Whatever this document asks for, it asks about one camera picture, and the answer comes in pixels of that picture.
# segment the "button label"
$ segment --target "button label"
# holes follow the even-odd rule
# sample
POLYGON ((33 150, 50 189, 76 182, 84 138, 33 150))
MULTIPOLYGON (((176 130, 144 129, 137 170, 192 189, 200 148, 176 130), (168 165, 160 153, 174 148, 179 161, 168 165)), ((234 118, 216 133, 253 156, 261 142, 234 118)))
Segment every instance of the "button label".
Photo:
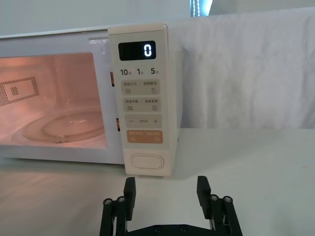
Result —
POLYGON ((136 97, 123 99, 125 112, 160 112, 161 99, 159 97, 136 97))
POLYGON ((159 80, 124 80, 121 82, 123 95, 158 95, 159 80))
POLYGON ((127 130, 128 143, 162 144, 163 132, 161 130, 127 130))
POLYGON ((162 115, 125 115, 127 128, 162 128, 162 115))

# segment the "white microwave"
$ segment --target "white microwave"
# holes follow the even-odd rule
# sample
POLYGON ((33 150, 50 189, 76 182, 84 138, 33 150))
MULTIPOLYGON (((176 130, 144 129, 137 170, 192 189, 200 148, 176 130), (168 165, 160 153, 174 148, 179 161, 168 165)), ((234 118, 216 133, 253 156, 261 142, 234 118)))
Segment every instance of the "white microwave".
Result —
POLYGON ((0 39, 0 157, 169 176, 181 50, 164 24, 0 39))

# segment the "screw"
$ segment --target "screw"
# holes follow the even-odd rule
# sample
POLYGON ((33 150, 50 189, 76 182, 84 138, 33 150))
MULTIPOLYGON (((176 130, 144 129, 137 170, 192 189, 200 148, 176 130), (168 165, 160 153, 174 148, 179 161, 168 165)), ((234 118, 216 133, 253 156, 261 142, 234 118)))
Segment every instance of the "screw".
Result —
POLYGON ((124 198, 124 197, 118 198, 118 202, 122 203, 122 202, 124 202, 124 201, 125 201, 125 198, 124 198))
POLYGON ((231 199, 230 197, 225 197, 224 200, 225 200, 227 203, 232 202, 232 199, 231 199))
POLYGON ((154 231, 157 233, 161 232, 161 230, 162 230, 161 226, 155 226, 154 228, 154 231))
POLYGON ((105 205, 110 205, 111 203, 112 203, 112 200, 110 199, 105 200, 105 205))
POLYGON ((186 225, 182 225, 182 226, 181 226, 181 231, 182 231, 182 232, 186 232, 186 231, 187 231, 186 225))
POLYGON ((211 200, 216 201, 216 200, 218 200, 218 197, 216 195, 212 195, 211 200))

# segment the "white cloth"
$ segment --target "white cloth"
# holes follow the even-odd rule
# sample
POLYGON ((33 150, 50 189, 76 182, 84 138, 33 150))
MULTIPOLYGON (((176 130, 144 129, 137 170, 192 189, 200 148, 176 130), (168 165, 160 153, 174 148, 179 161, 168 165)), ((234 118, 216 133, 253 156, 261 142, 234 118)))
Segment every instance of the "white cloth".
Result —
POLYGON ((315 128, 315 8, 168 26, 184 52, 182 127, 315 128))

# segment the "white tabletop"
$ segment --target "white tabletop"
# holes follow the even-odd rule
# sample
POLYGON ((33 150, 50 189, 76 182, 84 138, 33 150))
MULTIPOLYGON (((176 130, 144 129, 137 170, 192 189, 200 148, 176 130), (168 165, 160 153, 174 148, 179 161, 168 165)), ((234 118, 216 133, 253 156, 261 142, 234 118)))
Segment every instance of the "white tabletop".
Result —
MULTIPOLYGON (((130 231, 209 228, 198 175, 230 195, 244 236, 313 236, 314 130, 183 129, 173 176, 137 177, 130 231)), ((105 198, 123 194, 123 166, 0 160, 0 236, 97 236, 105 198)))

